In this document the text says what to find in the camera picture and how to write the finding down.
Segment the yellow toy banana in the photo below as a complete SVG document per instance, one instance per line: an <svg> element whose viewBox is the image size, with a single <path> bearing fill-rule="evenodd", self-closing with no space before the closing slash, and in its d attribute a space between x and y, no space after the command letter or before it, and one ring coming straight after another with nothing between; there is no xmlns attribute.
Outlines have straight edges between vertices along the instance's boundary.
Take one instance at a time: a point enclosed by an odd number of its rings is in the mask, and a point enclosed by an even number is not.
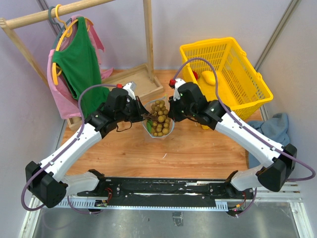
<svg viewBox="0 0 317 238"><path fill-rule="evenodd" d="M201 73L201 75L207 84L215 86L216 80L215 75L212 71L205 70Z"/></svg>

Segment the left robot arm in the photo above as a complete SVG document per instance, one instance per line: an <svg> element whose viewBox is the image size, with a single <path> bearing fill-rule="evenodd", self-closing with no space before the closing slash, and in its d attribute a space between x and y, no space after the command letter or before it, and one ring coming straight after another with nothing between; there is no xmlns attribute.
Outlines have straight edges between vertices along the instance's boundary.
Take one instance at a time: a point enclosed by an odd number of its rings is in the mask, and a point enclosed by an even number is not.
<svg viewBox="0 0 317 238"><path fill-rule="evenodd" d="M25 168L26 184L21 203L26 210L24 196L30 191L44 206L53 208L65 197L80 192L101 196L106 191L105 176L96 170L81 175L68 176L69 168L93 145L111 131L118 129L119 122L141 122L147 110L134 93L134 82L122 88L114 87L107 100L84 120L76 133L59 149L39 163L31 161Z"/></svg>

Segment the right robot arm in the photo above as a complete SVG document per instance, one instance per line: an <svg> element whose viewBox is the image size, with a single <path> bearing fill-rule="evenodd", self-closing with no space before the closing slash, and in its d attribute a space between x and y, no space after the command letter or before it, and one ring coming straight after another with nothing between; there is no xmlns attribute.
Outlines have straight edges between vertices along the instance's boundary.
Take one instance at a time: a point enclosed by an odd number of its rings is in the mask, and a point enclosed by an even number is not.
<svg viewBox="0 0 317 238"><path fill-rule="evenodd" d="M218 100L208 101L193 82L177 78L172 79L169 86L174 89L174 94L169 97L168 116L174 122L195 120L228 136L260 162L254 168L234 171L227 178L224 192L229 198L236 198L243 190L259 186L273 192L281 190L295 168L295 162L288 158L288 155L297 153L293 145L283 146L268 139Z"/></svg>

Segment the red toy fruit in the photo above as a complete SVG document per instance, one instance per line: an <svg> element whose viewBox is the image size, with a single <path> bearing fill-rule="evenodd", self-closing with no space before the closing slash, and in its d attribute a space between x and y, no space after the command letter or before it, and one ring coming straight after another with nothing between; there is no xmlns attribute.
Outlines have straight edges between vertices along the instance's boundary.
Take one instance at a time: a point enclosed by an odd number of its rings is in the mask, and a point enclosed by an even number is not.
<svg viewBox="0 0 317 238"><path fill-rule="evenodd" d="M192 73L193 73L196 80L199 79L200 76L195 71L192 71Z"/></svg>

